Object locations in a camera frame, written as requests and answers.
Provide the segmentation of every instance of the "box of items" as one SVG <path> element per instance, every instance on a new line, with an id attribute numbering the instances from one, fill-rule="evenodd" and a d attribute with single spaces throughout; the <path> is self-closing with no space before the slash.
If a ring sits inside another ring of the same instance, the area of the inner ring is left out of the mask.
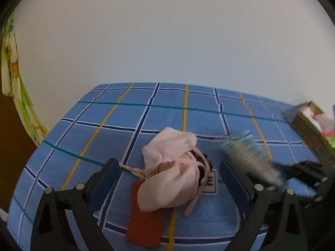
<path id="1" fill-rule="evenodd" d="M 300 135 L 303 141 L 313 150 L 322 164 L 335 164 L 335 149 L 332 136 L 324 136 L 319 124 L 311 119 L 316 115 L 324 114 L 312 101 L 296 107 L 296 115 L 291 121 L 292 128 Z"/>

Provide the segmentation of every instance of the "brown wooden floor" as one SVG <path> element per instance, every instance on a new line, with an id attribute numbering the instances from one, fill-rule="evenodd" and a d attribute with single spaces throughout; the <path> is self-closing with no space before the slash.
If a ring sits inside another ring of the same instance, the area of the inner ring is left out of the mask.
<path id="1" fill-rule="evenodd" d="M 34 142 L 20 121 L 13 99 L 2 94 L 0 74 L 0 208 L 6 212 L 16 182 L 35 149 Z"/>

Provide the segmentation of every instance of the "cardboard box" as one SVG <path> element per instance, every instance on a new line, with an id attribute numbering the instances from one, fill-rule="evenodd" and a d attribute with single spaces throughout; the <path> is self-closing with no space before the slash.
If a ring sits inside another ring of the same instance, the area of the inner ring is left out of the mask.
<path id="1" fill-rule="evenodd" d="M 303 112 L 310 108 L 315 114 L 324 113 L 312 101 L 299 106 L 298 112 L 294 117 L 291 126 L 303 139 L 303 141 L 313 150 L 322 164 L 335 164 L 335 150 L 331 148 L 326 138 L 316 129 Z"/>

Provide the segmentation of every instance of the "curtain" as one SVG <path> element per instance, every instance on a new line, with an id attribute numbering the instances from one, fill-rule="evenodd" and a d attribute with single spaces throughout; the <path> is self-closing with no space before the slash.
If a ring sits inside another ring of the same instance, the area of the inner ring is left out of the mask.
<path id="1" fill-rule="evenodd" d="M 1 48 L 2 93 L 13 98 L 24 128 L 34 143 L 39 145 L 48 134 L 48 130 L 39 119 L 19 72 L 13 20 L 14 13 L 2 30 L 4 37 Z"/>

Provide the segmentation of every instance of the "blue plaid tablecloth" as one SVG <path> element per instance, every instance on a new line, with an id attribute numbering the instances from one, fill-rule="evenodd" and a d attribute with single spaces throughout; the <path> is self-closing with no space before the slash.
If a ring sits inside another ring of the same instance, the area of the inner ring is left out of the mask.
<path id="1" fill-rule="evenodd" d="M 172 210 L 166 210 L 161 247 L 155 250 L 167 250 L 171 240 L 176 251 L 223 250 L 238 230 L 242 216 L 217 173 L 221 161 L 219 145 L 232 133 L 250 130 L 259 146 L 269 148 L 276 162 L 317 161 L 284 122 L 281 111 L 290 107 L 255 95 L 202 86 L 99 85 L 58 122 L 29 159 L 12 198 L 8 229 L 21 248 L 29 251 L 33 220 L 46 187 L 70 189 L 86 182 L 110 157 L 142 168 L 142 147 L 169 126 L 197 135 L 197 147 L 208 155 L 214 167 L 214 188 L 200 197 L 189 217 L 183 216 L 185 206 L 178 209 L 172 239 Z M 135 180 L 132 174 L 121 172 L 102 208 L 93 215 L 116 251 L 147 250 L 125 240 L 131 183 Z M 300 195 L 312 194 L 295 179 L 289 181 L 289 187 Z M 78 247 L 87 250 L 72 213 L 68 211 L 67 216 Z M 264 232 L 260 230 L 254 250 L 260 247 Z"/>

